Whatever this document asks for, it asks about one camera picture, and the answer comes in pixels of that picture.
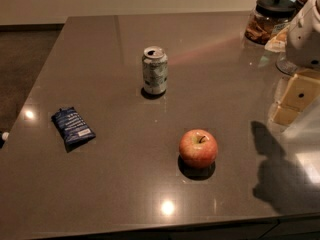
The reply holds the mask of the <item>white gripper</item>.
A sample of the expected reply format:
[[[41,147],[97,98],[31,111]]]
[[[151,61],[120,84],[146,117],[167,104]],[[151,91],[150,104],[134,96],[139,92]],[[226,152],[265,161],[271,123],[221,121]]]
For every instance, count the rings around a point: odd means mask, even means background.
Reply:
[[[289,126],[319,95],[320,12],[319,0],[308,0],[293,18],[287,34],[286,58],[306,67],[278,82],[272,105],[272,121]]]

